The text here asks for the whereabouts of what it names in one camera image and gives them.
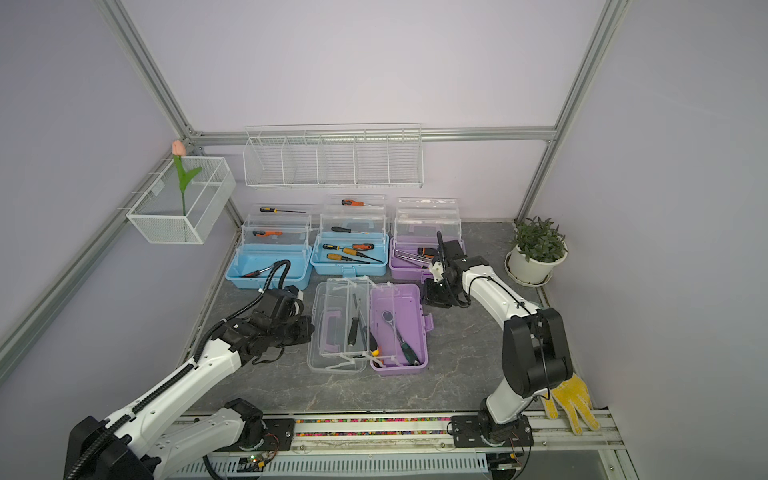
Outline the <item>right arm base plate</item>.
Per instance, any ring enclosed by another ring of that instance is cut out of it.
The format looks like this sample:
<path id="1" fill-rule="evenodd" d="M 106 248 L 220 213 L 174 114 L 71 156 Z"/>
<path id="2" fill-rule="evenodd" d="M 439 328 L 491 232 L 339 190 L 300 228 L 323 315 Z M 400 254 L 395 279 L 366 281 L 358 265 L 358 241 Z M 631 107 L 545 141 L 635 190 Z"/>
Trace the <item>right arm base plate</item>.
<path id="1" fill-rule="evenodd" d="M 473 415 L 455 415 L 447 431 L 455 447 L 531 447 L 534 444 L 533 429 L 528 418 L 518 415 L 510 422 L 497 424 L 484 412 Z"/>

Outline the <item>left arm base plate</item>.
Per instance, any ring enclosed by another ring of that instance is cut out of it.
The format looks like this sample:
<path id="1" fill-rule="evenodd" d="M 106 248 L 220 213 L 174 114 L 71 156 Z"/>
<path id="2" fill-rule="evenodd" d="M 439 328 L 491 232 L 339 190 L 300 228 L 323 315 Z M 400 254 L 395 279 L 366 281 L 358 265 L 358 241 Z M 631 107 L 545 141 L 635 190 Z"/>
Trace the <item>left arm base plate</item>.
<path id="1" fill-rule="evenodd" d="M 246 427 L 239 440 L 217 450 L 224 452 L 288 451 L 295 436 L 293 418 L 266 418 L 257 426 Z"/>

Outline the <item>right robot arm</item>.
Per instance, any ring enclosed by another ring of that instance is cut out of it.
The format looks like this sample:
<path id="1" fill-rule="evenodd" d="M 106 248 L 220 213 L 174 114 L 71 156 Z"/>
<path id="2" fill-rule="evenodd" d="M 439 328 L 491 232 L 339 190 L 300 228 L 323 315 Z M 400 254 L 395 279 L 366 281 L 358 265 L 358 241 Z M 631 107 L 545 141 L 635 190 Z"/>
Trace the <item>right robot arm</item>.
<path id="1" fill-rule="evenodd" d="M 478 304 L 501 329 L 503 380 L 477 415 L 481 438 L 498 444 L 523 426 L 524 411 L 536 399 L 550 397 L 574 377 L 564 322 L 557 310 L 524 300 L 483 257 L 467 256 L 458 240 L 438 234 L 437 243 L 422 302 L 439 308 Z"/>

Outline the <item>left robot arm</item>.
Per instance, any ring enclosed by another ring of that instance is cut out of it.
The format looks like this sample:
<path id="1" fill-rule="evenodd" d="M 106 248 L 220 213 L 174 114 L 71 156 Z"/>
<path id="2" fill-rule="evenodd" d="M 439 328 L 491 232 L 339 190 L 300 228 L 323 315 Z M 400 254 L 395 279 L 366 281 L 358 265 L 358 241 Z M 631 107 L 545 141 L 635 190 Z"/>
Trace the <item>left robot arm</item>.
<path id="1" fill-rule="evenodd" d="M 204 394 L 247 364 L 263 362 L 270 348 L 284 351 L 309 342 L 314 328 L 295 286 L 267 289 L 247 306 L 249 317 L 218 321 L 192 356 L 147 393 L 70 432 L 67 479 L 165 479 L 191 462 L 227 446 L 265 447 L 276 453 L 262 411 L 237 398 L 214 414 L 170 432 L 169 427 Z"/>

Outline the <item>purple toolbox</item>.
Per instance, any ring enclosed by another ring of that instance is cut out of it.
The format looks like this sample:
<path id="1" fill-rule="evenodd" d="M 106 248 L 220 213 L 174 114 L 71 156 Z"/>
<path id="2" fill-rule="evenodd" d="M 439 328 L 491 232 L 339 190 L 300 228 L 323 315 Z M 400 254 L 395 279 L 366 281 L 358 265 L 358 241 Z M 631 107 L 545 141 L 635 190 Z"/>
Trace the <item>purple toolbox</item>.
<path id="1" fill-rule="evenodd" d="M 389 267 L 395 280 L 423 283 L 431 277 L 428 266 L 416 260 L 418 247 L 438 247 L 462 239 L 459 202 L 455 198 L 401 197 L 396 202 Z"/>
<path id="2" fill-rule="evenodd" d="M 354 346 L 347 345 L 355 293 L 359 304 L 359 331 Z M 383 320 L 391 311 L 402 337 L 421 364 L 410 366 L 391 327 Z M 356 374 L 371 368 L 381 376 L 416 374 L 429 363 L 427 335 L 434 328 L 423 310 L 421 289 L 412 283 L 375 283 L 370 278 L 331 278 L 319 284 L 312 312 L 315 327 L 307 355 L 311 371 L 322 374 Z M 380 355 L 369 353 L 368 333 L 378 341 Z"/>

